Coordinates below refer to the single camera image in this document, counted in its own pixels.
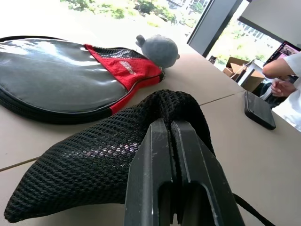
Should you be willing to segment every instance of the hand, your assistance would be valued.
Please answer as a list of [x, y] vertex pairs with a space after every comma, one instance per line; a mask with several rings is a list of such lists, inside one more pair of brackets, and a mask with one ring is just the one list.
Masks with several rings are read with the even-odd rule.
[[271, 89], [271, 92], [275, 97], [288, 97], [296, 91], [295, 86], [288, 81], [273, 81]]

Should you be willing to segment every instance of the gray plush toy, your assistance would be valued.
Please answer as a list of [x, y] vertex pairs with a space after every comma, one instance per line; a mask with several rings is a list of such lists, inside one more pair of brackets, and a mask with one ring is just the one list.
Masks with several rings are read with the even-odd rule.
[[147, 40], [142, 35], [136, 38], [136, 44], [141, 48], [143, 55], [159, 67], [171, 67], [180, 58], [177, 45], [170, 38], [159, 34]]

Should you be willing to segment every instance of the black phone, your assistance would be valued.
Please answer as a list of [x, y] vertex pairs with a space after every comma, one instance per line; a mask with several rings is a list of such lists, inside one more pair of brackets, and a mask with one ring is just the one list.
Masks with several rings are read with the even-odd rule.
[[249, 91], [245, 92], [245, 114], [267, 129], [276, 128], [269, 104]]

